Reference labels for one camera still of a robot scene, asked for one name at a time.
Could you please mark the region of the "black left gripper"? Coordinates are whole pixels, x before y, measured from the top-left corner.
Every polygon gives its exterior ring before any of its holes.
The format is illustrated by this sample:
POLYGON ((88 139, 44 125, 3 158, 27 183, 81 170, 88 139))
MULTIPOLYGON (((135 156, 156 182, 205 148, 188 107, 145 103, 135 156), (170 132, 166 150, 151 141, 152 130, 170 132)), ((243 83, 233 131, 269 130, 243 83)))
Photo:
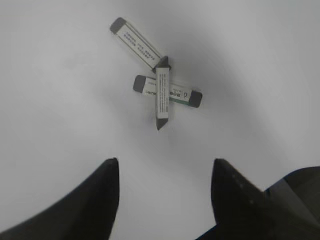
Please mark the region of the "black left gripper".
POLYGON ((199 240, 318 240, 320 238, 320 168, 286 175, 265 191, 274 206, 264 215, 260 190, 227 160, 216 159, 211 202, 216 226, 199 240))

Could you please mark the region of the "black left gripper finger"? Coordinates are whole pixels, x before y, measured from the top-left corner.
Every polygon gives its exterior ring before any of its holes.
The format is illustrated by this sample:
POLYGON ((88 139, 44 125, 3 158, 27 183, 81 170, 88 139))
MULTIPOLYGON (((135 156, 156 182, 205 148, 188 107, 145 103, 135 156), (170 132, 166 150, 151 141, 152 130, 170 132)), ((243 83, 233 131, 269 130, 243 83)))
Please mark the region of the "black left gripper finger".
POLYGON ((2 240, 108 240, 120 202, 117 158, 106 160, 63 199, 0 234, 2 240))

